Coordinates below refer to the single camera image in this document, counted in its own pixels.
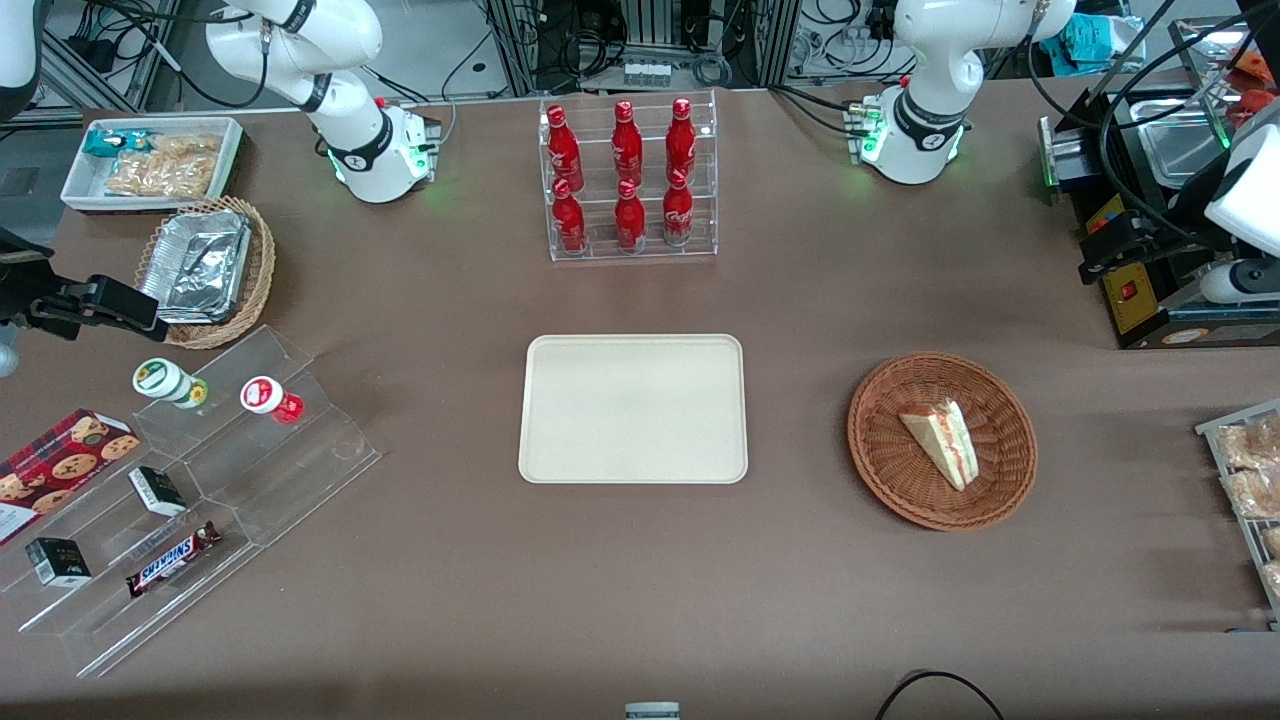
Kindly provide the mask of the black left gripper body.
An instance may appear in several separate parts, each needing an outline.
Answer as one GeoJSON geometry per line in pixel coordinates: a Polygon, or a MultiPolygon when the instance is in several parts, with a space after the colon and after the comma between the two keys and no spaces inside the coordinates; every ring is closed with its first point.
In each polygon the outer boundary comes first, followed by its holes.
{"type": "Polygon", "coordinates": [[[1111,272],[1134,263],[1147,264],[1174,254],[1174,237],[1138,211],[1105,214],[1087,222],[1076,268],[1083,284],[1094,284],[1111,272]]]}

